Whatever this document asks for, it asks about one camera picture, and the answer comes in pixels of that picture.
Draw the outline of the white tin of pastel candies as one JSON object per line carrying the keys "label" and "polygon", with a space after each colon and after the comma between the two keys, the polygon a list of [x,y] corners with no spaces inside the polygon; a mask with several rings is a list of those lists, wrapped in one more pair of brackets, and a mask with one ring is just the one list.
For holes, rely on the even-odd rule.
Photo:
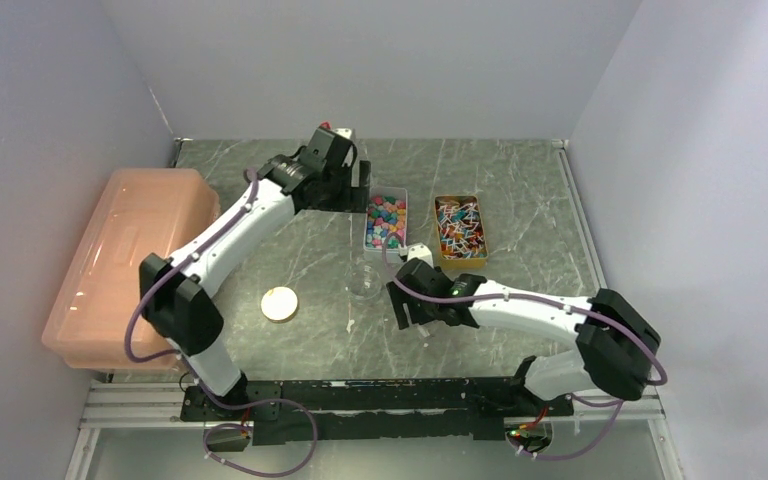
{"label": "white tin of pastel candies", "polygon": [[400,263],[398,240],[407,240],[407,227],[408,191],[400,187],[372,187],[362,230],[364,254],[380,261],[385,247],[387,261]]}

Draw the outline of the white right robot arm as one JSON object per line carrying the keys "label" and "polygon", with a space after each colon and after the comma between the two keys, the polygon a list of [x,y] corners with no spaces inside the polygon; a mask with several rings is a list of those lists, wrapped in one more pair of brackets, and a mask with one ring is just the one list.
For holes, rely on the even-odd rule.
{"label": "white right robot arm", "polygon": [[386,285],[400,328],[443,322],[451,327],[495,328],[535,334],[566,346],[526,359],[515,374],[511,401],[534,415],[550,400],[599,389],[637,401],[666,373],[656,358],[661,337],[618,292],[591,297],[553,296],[515,289],[481,275],[454,279],[424,260],[407,261]]}

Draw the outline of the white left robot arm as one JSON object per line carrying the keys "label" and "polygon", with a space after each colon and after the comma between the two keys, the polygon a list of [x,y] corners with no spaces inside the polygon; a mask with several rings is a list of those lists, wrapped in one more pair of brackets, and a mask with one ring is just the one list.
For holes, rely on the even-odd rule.
{"label": "white left robot arm", "polygon": [[140,300],[128,322],[124,348],[134,363],[132,336],[145,320],[169,344],[208,394],[208,407],[224,420],[247,406],[248,379],[235,365],[222,334],[224,319],[213,297],[229,274],[268,236],[301,211],[363,213],[371,164],[359,157],[349,128],[319,125],[290,155],[276,155],[249,168],[249,185],[232,206],[195,239],[170,254],[151,253],[138,267]]}

